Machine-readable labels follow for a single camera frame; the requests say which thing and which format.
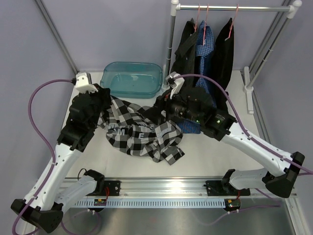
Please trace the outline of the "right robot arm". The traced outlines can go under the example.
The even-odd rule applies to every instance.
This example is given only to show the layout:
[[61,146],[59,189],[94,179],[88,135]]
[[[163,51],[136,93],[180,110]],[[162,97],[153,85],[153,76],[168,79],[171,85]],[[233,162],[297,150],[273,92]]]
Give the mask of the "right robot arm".
[[211,96],[202,88],[176,94],[168,90],[156,98],[145,116],[156,124],[170,119],[197,123],[206,136],[235,147],[262,165],[257,170],[228,170],[221,180],[226,194],[265,188],[278,197],[288,198],[305,159],[300,152],[280,150],[248,133],[238,118],[215,108]]

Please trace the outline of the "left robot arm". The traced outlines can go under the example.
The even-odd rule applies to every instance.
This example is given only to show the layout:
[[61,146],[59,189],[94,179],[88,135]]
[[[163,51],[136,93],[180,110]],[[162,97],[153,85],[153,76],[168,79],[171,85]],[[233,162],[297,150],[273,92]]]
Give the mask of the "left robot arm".
[[64,214],[83,197],[100,195],[107,190],[103,174],[88,170],[69,188],[59,191],[73,164],[80,158],[94,136],[103,111],[110,108],[109,88],[89,85],[72,100],[66,125],[61,130],[52,157],[29,193],[11,204],[18,219],[53,232],[62,222]]

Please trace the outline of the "black white checkered shirt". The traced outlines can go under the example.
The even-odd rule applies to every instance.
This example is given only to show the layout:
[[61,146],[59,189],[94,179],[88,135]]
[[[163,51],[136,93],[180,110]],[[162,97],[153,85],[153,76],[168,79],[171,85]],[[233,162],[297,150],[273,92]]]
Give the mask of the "black white checkered shirt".
[[171,120],[154,124],[144,117],[148,106],[111,96],[112,104],[101,116],[106,139],[112,147],[130,156],[150,157],[159,163],[173,165],[185,153],[178,147],[183,138],[181,129]]

